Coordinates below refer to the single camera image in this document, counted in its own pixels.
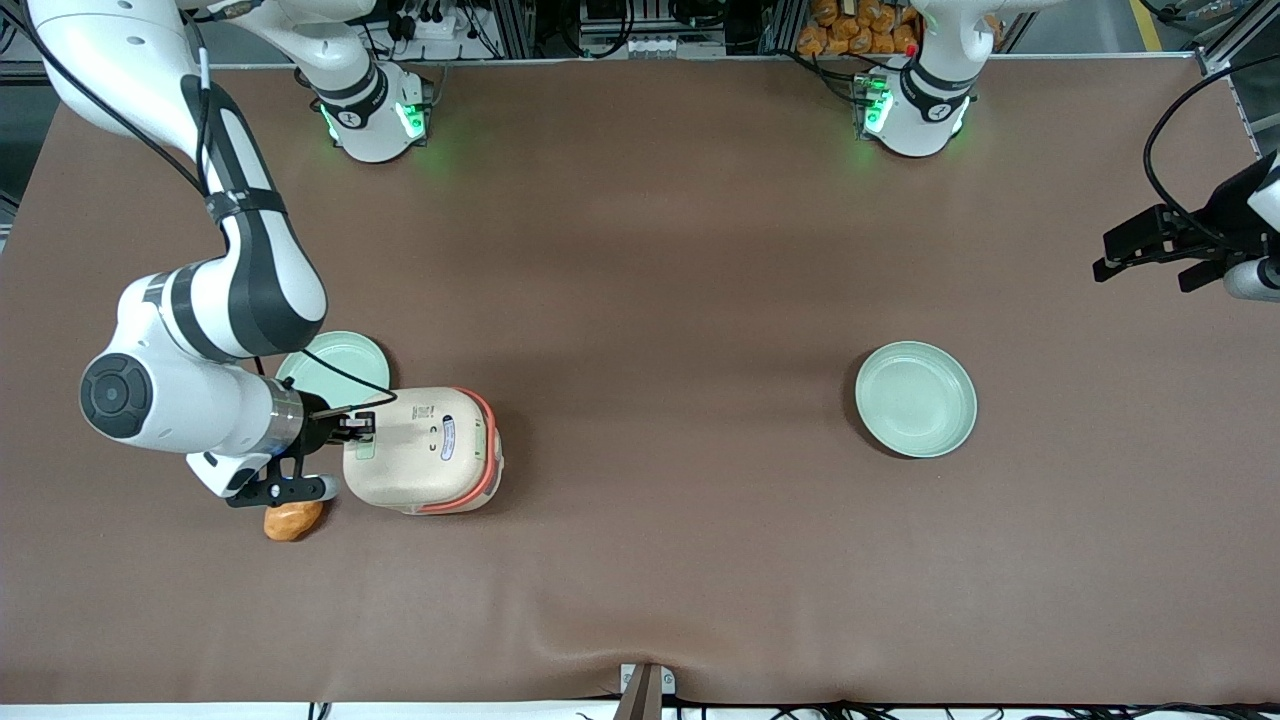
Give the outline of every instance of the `light green plate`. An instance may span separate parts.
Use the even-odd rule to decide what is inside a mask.
[[[347,331],[320,333],[307,350],[334,368],[351,373],[378,387],[390,387],[392,369],[378,343],[367,337]],[[293,387],[319,395],[329,407],[357,405],[378,395],[367,387],[353,383],[301,352],[293,352],[280,363],[275,377],[293,378]]]
[[[978,420],[969,373],[945,351],[915,341],[872,352],[858,370],[858,414],[876,439],[910,457],[960,447]]]

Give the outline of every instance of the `metal frame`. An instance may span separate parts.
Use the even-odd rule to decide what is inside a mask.
[[[1012,53],[1014,47],[1023,41],[1023,37],[1027,35],[1027,29],[1032,27],[1032,23],[1036,22],[1036,18],[1038,17],[1039,13],[1018,13],[1014,22],[1009,23],[1009,29],[1005,32],[1005,41],[1000,44],[996,53]]]
[[[534,56],[535,10],[525,0],[493,0],[498,41],[503,58],[525,60]]]
[[[1216,41],[1204,47],[1201,54],[1207,73],[1228,67],[1245,45],[1248,45],[1267,24],[1280,15],[1280,0],[1258,0],[1240,13],[1231,27]]]
[[[778,0],[773,5],[773,14],[764,27],[764,32],[760,33],[760,51],[795,49],[796,41],[800,40],[800,31],[808,22],[808,0]]]

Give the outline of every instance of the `metal bracket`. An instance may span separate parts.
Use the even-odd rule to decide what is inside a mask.
[[[676,674],[660,665],[657,666],[657,670],[662,678],[662,694],[671,694],[671,696],[676,694]],[[622,682],[618,684],[618,692],[621,693],[627,692],[627,685],[631,684],[631,678],[635,675],[635,673],[636,673],[635,664],[626,664],[622,666],[621,671]]]

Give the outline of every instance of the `table surface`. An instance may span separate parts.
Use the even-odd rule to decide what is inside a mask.
[[[992,63],[908,160],[785,61],[460,68],[430,146],[369,167],[288,73],[219,74],[326,329],[481,392],[508,459],[480,511],[347,496],[294,544],[79,416],[120,290],[220,241],[63,109],[0,259],[0,697],[576,697],[649,660],[703,702],[1280,698],[1276,309],[1091,275],[1197,77]],[[1252,160],[1225,87],[1156,160],[1192,206]],[[950,456],[858,423],[904,338],[978,388]]]

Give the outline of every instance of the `robotic arm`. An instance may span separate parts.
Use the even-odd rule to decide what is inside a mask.
[[[394,63],[374,61],[344,24],[375,1],[224,0],[209,12],[288,55],[320,97],[334,142],[356,160],[384,163],[425,141],[430,86]]]
[[[279,477],[279,456],[314,452],[342,419],[312,420],[308,414],[324,410],[324,401],[237,364],[303,348],[326,310],[324,287],[248,124],[232,99],[202,78],[172,0],[92,9],[81,0],[32,0],[29,13],[47,53],[152,140],[196,158],[205,124],[206,209],[227,247],[221,258],[125,288],[115,334],[81,382],[86,419],[125,445],[186,454],[219,497],[237,496],[271,462]],[[46,69],[73,110],[129,135],[47,60]],[[317,500],[335,488],[311,482],[303,489],[289,500]]]
[[[913,0],[924,18],[920,50],[892,69],[877,68],[883,86],[863,109],[863,128],[886,147],[910,158],[942,150],[960,132],[969,91],[995,49],[986,15],[1030,12],[1062,0]]]
[[[1199,260],[1178,274],[1183,292],[1221,279],[1233,297],[1280,302],[1280,263],[1271,241],[1280,228],[1280,160],[1272,151],[1217,186],[1190,222],[1153,205],[1102,236],[1093,279],[1106,282],[1147,263]]]

